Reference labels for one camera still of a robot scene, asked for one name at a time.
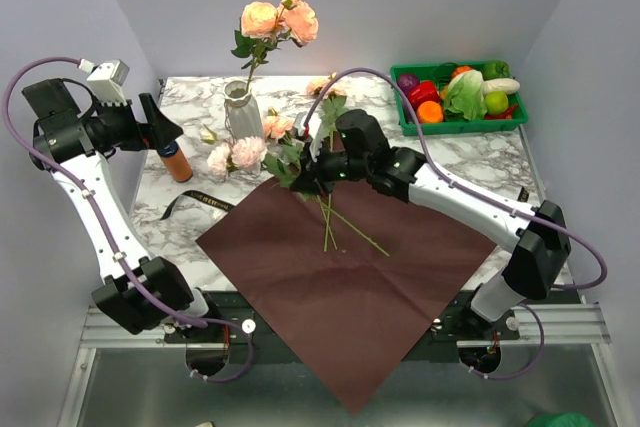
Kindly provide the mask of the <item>pink rose stem with bud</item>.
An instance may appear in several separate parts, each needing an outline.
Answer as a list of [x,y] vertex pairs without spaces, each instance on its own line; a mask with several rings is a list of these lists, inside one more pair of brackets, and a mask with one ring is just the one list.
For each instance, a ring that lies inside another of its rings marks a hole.
[[[303,152],[303,143],[297,140],[294,134],[294,121],[270,109],[262,124],[266,140],[275,145],[275,150],[265,155],[261,167],[277,179],[280,187],[291,190],[294,181],[300,177],[300,156]],[[319,205],[325,223],[323,251],[327,252],[330,246],[337,249],[331,227],[332,196],[308,193],[297,193],[297,196],[302,200],[315,200]]]

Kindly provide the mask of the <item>light pink rose stem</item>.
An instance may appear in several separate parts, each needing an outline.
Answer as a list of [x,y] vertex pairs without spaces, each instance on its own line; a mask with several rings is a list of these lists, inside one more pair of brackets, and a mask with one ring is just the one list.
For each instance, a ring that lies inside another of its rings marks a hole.
[[[240,140],[218,140],[216,134],[207,126],[203,126],[201,129],[201,140],[213,146],[206,163],[208,170],[219,180],[225,179],[232,172],[257,174],[265,171],[261,167],[261,163],[269,151],[275,150],[275,145],[266,140],[265,134],[263,139],[247,137]],[[390,256],[381,245],[356,227],[345,216],[338,213],[332,205],[331,221],[334,217],[342,221],[384,256]]]

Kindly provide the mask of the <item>red wrapping paper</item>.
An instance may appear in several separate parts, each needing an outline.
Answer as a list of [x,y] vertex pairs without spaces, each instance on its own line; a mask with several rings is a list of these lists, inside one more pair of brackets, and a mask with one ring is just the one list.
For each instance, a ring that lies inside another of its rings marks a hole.
[[199,247],[350,413],[359,412],[494,250],[433,210],[342,183],[334,215],[273,180]]

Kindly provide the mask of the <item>black ribbon with gold text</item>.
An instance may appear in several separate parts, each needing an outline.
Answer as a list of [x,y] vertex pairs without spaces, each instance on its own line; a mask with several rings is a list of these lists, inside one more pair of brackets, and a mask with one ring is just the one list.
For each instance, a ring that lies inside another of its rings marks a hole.
[[[236,221],[265,221],[267,224],[318,224],[323,218],[315,201],[305,201],[280,187],[265,182],[239,203],[233,205],[197,190],[185,191],[178,200],[191,198],[208,207],[229,213]],[[493,224],[506,224],[516,219],[515,211],[532,214],[534,206],[501,196],[494,198],[495,207],[459,189],[447,186],[413,189],[404,202],[375,192],[364,182],[341,183],[336,186],[333,208],[349,219],[365,223],[392,225],[414,223],[423,217],[444,215],[476,230]]]

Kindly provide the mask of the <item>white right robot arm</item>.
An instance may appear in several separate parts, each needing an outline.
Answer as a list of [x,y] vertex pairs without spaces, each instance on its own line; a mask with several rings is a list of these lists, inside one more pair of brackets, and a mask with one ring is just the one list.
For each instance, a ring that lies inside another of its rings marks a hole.
[[444,214],[510,252],[507,266],[482,284],[461,312],[467,336],[483,338],[513,307],[548,297],[571,251],[559,206],[504,199],[430,163],[416,150],[393,147],[377,119],[362,109],[341,114],[336,128],[340,152],[323,144],[327,122],[316,114],[296,117],[293,135],[303,150],[292,191],[323,195],[338,181],[364,180],[382,195]]

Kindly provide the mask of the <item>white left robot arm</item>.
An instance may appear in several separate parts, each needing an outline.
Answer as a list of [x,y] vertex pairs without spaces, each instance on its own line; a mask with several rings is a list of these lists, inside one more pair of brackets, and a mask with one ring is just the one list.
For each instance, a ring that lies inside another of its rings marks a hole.
[[115,192],[107,160],[116,150],[166,146],[181,128],[160,113],[149,94],[139,97],[145,123],[136,120],[130,101],[94,99],[82,113],[62,78],[32,84],[22,94],[37,116],[33,146],[55,164],[33,162],[69,197],[96,251],[103,284],[92,299],[99,310],[131,334],[159,326],[174,310],[179,325],[197,340],[214,340],[221,332],[220,315],[176,265],[143,245]]

